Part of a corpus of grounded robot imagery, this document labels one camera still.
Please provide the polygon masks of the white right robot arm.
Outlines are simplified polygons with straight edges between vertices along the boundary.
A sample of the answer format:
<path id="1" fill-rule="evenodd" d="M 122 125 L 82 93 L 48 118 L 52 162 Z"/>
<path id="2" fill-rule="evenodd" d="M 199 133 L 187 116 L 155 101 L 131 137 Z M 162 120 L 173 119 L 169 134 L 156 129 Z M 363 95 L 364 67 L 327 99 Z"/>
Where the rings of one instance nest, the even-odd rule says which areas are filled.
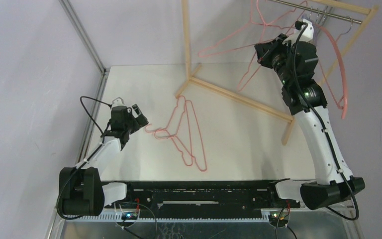
<path id="1" fill-rule="evenodd" d="M 303 132 L 315 170 L 312 181 L 277 181 L 267 194 L 268 202 L 281 207 L 292 199 L 316 210 L 350 200 L 366 185 L 346 164 L 331 128 L 324 92 L 313 79 L 316 47 L 309 42 L 292 43 L 280 34 L 254 48 L 258 63 L 274 70 L 282 82 L 283 101 Z"/>

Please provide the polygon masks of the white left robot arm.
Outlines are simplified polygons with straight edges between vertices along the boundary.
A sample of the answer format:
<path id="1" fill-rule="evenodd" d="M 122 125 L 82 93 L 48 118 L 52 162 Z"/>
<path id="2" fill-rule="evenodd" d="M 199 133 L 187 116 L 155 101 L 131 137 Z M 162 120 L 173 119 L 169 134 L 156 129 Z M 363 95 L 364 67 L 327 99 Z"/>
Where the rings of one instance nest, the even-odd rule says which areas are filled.
<path id="1" fill-rule="evenodd" d="M 126 183 L 103 184 L 101 173 L 123 150 L 130 135 L 148 124 L 137 105 L 119 104 L 111 107 L 108 128 L 93 152 L 74 167 L 64 167 L 59 174 L 58 215 L 66 220 L 83 216 L 99 216 L 105 206 L 118 202 L 131 207 L 136 200 Z"/>

